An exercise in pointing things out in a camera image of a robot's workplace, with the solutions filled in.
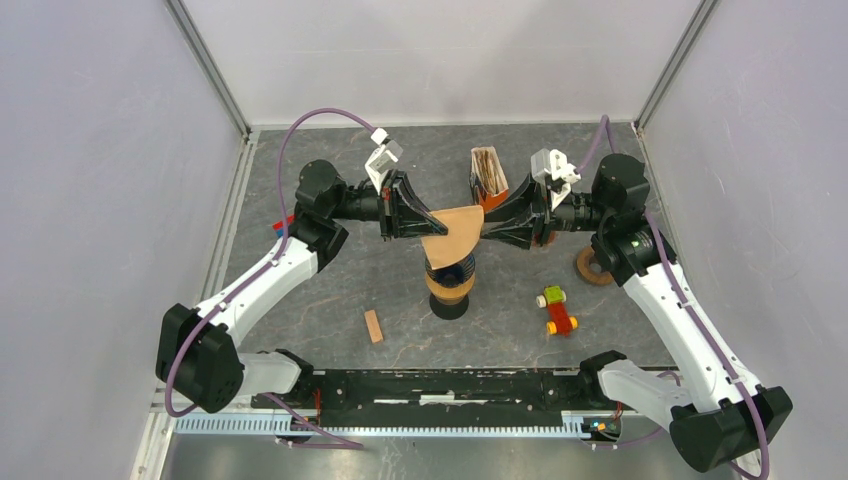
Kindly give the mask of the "blue plastic coffee dripper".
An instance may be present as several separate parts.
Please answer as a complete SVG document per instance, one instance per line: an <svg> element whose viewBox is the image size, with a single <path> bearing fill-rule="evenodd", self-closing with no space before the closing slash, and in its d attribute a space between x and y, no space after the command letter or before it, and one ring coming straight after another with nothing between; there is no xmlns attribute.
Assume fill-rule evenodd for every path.
<svg viewBox="0 0 848 480"><path fill-rule="evenodd" d="M434 268L429 259L426 258L425 269L428 278L436 284L446 288L455 288L471 279L476 271L476 262L474 255L469 253L456 263L442 268Z"/></svg>

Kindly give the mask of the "light wooden ring holder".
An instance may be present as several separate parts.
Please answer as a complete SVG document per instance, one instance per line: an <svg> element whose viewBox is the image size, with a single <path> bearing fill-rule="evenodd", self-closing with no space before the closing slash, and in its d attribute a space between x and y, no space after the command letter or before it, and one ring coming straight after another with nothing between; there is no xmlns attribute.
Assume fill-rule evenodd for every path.
<svg viewBox="0 0 848 480"><path fill-rule="evenodd" d="M429 276L425 277L426 285L430 293L435 299L444 305L455 305L465 299L471 292L476 280L476 275L472 274L466 281L453 287L448 287L437 283Z"/></svg>

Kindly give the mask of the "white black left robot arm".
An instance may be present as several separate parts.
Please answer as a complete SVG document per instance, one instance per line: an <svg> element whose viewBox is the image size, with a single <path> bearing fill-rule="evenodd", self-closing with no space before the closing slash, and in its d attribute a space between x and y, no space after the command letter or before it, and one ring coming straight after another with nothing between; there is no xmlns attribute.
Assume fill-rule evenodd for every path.
<svg viewBox="0 0 848 480"><path fill-rule="evenodd" d="M277 394L306 405L314 381L293 354L241 354L249 331L298 285L320 273L348 238L345 220L376 222L383 238L445 236L448 227L424 205L405 172L391 169L380 186L349 185L319 159L299 174L291 223L270 251L237 280L194 307L180 303L163 316L156 376L173 417L200 408L216 413L242 396Z"/></svg>

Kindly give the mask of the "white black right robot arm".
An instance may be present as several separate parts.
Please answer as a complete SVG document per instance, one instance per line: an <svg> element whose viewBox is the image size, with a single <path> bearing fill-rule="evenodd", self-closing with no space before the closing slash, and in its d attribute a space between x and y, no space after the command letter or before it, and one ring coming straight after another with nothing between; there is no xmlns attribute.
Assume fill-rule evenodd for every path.
<svg viewBox="0 0 848 480"><path fill-rule="evenodd" d="M626 154L605 156L587 193L574 165L540 151L509 197L485 214L488 240L522 249L557 232L584 231L594 257L651 322L683 377L674 384L608 351L584 360L577 392L591 408L619 402L667 431L683 460L706 472L737 468L757 454L771 471L769 445L792 411L787 392L766 387L735 355L688 285L676 253L647 210L645 167Z"/></svg>

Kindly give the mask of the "brown paper coffee filter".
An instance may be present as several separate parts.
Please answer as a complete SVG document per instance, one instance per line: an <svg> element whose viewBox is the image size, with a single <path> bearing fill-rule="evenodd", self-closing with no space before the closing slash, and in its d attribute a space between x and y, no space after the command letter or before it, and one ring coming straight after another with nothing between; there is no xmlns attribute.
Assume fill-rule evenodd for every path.
<svg viewBox="0 0 848 480"><path fill-rule="evenodd" d="M446 235L421 238L424 254L433 269L442 269L467 257L478 244L484 224L480 205L433 211L432 215L448 228Z"/></svg>

